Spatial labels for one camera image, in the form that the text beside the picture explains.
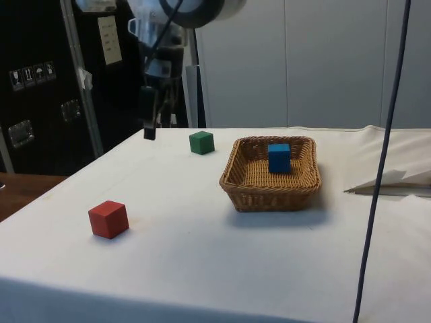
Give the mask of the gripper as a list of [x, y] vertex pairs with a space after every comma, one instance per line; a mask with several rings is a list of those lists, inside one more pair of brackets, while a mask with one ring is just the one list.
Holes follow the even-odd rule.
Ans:
[[[183, 48], [159, 48], [148, 67], [145, 75], [159, 79], [178, 79], [183, 71]], [[147, 140], [156, 139], [158, 91], [150, 86], [139, 89], [139, 112], [143, 120], [143, 137]]]

